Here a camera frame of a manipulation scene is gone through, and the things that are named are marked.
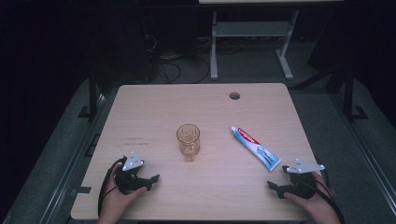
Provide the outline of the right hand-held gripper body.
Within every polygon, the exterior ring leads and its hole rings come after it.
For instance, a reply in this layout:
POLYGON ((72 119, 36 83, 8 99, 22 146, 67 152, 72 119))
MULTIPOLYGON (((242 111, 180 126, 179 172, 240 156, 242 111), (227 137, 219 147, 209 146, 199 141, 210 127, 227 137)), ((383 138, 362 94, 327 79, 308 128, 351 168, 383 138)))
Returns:
POLYGON ((284 193, 289 192, 300 198, 310 199, 316 193, 316 178, 313 173, 324 170, 323 164, 317 164, 311 161, 296 159, 295 163, 289 166, 290 184, 280 186, 280 192, 277 192, 279 199, 284 199, 284 193))

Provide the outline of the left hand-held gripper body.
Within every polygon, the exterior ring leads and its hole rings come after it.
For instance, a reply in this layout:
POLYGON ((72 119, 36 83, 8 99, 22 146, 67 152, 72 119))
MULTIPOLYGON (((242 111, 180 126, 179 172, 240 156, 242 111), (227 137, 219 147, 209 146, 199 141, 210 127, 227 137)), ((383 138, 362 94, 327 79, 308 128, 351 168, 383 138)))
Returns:
POLYGON ((148 184, 146 179, 137 176, 144 164, 145 161, 134 151, 122 159, 122 166, 115 175, 116 185, 122 194, 130 194, 148 184))

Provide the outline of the blue and white toothpaste tube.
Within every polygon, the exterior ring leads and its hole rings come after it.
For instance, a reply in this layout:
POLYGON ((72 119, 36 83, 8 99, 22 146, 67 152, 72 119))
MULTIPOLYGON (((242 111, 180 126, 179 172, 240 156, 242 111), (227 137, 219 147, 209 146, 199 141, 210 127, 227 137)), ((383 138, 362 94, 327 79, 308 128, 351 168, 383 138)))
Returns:
POLYGON ((231 127, 233 136, 247 148, 268 171, 273 171, 281 162, 281 159, 259 143, 241 128, 231 127))

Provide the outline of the clear amber glass cup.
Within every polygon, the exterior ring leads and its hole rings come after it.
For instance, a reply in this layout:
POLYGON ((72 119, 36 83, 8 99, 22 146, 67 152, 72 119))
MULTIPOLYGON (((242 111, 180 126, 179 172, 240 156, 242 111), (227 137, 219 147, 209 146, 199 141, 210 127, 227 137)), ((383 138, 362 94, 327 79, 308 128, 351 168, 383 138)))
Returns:
POLYGON ((179 150, 185 161, 193 161, 200 151, 200 130, 194 124, 183 124, 177 129, 179 150))

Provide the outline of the person's left hand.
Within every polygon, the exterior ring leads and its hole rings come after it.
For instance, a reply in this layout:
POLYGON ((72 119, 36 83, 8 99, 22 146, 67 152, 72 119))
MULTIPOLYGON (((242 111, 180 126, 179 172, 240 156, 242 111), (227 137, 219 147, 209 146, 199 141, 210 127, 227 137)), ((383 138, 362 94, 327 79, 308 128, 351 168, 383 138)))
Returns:
POLYGON ((114 175, 120 169, 121 164, 118 163, 110 173, 110 177, 106 183, 105 196, 102 201, 102 210, 98 218, 97 224, 116 224, 126 209, 147 189, 145 187, 137 189, 128 195, 124 195, 118 189, 114 180, 114 175))

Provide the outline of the person's right hand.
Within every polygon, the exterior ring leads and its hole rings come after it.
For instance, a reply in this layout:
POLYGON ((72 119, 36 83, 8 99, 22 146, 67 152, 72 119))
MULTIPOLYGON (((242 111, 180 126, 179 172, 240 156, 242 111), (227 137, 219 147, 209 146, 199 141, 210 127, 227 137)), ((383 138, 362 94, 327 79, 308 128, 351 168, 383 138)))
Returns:
POLYGON ((289 192, 285 192, 284 197, 302 207, 316 224, 341 224, 335 210, 317 193, 310 199, 300 198, 289 192))

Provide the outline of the white metal stand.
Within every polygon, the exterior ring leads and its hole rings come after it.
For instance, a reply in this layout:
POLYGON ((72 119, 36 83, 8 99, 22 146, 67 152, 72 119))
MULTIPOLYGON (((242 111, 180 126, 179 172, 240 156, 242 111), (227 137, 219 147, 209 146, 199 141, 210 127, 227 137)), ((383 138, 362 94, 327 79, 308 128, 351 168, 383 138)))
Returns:
POLYGON ((288 21, 218 21, 218 13, 212 13, 210 78, 219 78, 217 62, 217 39, 219 37, 283 37, 284 44, 276 50, 285 79, 293 79, 286 59, 286 52, 299 15, 298 10, 291 13, 288 21))

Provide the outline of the metal floor rail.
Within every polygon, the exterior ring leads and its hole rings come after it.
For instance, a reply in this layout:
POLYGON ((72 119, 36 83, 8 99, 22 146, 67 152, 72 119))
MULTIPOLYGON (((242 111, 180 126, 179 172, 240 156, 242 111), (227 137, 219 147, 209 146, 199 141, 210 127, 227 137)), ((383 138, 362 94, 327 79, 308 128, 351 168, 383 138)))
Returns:
POLYGON ((45 167, 53 175, 54 188, 39 224, 66 223, 91 159, 92 141, 105 121, 106 97, 94 98, 96 114, 89 118, 89 94, 76 93, 46 145, 45 167))
POLYGON ((331 96, 385 202, 396 216, 396 129, 374 104, 369 93, 352 100, 341 94, 331 96))

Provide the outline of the black metal post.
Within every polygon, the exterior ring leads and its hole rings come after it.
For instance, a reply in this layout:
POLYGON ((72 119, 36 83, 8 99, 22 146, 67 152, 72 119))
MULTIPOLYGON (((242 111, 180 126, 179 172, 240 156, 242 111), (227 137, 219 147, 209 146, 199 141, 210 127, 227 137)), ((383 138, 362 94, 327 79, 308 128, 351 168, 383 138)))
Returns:
POLYGON ((89 73, 88 84, 89 84, 89 104, 84 105, 80 109, 78 117, 92 120, 97 113, 97 99, 98 99, 96 75, 93 68, 89 73))
POLYGON ((344 114, 346 118, 354 123, 357 119, 368 119, 363 108, 353 105, 354 76, 350 67, 345 75, 344 114))

